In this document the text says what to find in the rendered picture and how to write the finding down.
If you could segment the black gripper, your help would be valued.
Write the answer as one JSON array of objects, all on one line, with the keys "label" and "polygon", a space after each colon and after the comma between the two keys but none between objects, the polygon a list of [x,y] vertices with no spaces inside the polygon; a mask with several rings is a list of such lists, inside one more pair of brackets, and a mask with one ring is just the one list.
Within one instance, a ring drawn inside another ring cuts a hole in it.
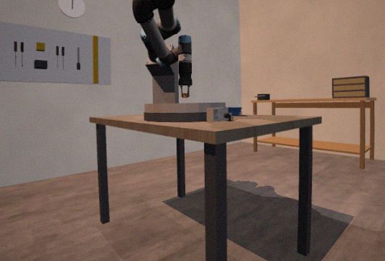
[{"label": "black gripper", "polygon": [[192,55],[191,54],[180,54],[179,55],[179,85],[181,87],[181,97],[182,97],[182,86],[188,86],[188,97],[190,97],[189,87],[193,84],[191,74],[192,74]]}]

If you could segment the blue crate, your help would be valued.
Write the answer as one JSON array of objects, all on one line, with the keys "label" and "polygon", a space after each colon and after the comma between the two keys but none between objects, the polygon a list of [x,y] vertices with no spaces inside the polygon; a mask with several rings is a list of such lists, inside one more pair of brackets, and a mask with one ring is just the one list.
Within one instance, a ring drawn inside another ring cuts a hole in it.
[{"label": "blue crate", "polygon": [[241,112],[242,107],[226,107],[226,108],[229,108],[229,115],[231,116],[242,115],[242,112]]}]

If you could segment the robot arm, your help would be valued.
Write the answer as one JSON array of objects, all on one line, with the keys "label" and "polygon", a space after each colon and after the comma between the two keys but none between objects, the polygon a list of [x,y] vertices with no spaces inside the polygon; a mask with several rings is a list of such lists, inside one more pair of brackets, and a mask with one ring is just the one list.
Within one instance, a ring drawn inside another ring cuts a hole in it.
[{"label": "robot arm", "polygon": [[[178,47],[171,51],[169,51],[164,42],[164,40],[181,30],[179,20],[174,15],[172,8],[174,3],[175,0],[132,1],[132,11],[137,23],[142,27],[140,37],[148,49],[149,59],[157,62],[161,69],[179,61],[180,54],[192,55],[192,41],[189,35],[179,36]],[[158,9],[160,17],[157,24],[153,18],[153,10],[155,9]]]}]

